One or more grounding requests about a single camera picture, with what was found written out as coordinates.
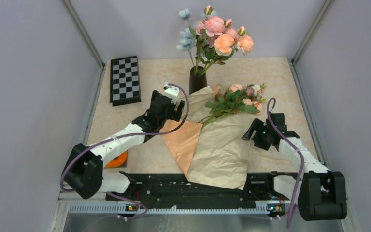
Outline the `orange paper bouquet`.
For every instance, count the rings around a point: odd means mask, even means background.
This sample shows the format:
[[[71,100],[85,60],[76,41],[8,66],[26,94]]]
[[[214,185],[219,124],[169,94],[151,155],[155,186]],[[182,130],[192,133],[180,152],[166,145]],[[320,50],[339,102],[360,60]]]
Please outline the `orange paper bouquet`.
[[[189,182],[242,190],[247,179],[250,142],[241,137],[256,115],[237,113],[206,126],[200,123],[209,114],[205,104],[225,89],[216,85],[191,94],[187,121],[162,139]]]

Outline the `small pink flower bunch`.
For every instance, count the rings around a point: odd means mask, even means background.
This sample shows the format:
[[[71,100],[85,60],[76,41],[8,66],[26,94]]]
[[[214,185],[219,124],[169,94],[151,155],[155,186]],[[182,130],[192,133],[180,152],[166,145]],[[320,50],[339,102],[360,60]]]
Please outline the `small pink flower bunch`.
[[[205,104],[209,108],[209,115],[199,121],[206,126],[216,120],[224,119],[237,113],[248,113],[257,115],[262,112],[263,103],[266,99],[263,97],[266,85],[249,84],[232,84],[226,89],[217,85],[214,92],[214,99]]]

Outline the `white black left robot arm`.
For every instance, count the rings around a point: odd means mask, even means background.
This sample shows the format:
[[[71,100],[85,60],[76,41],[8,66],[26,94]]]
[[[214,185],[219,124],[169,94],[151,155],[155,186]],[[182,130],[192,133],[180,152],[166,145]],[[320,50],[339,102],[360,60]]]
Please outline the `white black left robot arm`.
[[[180,129],[187,119],[187,115],[182,114],[183,110],[189,110],[190,104],[188,97],[180,100],[179,93],[187,95],[179,85],[166,82],[162,93],[153,91],[145,113],[121,131],[92,145],[75,145],[61,174],[61,190],[74,191],[83,199],[91,198],[101,189],[103,170],[109,162],[154,136],[163,135],[161,129],[167,120],[179,122],[176,128],[167,133]]]

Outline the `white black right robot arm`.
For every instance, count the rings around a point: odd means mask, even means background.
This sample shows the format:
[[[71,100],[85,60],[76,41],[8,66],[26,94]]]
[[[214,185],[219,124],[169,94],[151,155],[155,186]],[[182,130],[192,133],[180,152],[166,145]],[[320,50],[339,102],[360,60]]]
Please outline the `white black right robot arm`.
[[[266,151],[274,147],[297,171],[296,175],[269,174],[264,186],[268,198],[283,195],[293,200],[290,208],[297,208],[305,221],[346,219],[344,175],[322,164],[296,132],[288,131],[283,113],[271,113],[265,121],[254,119],[242,139]]]

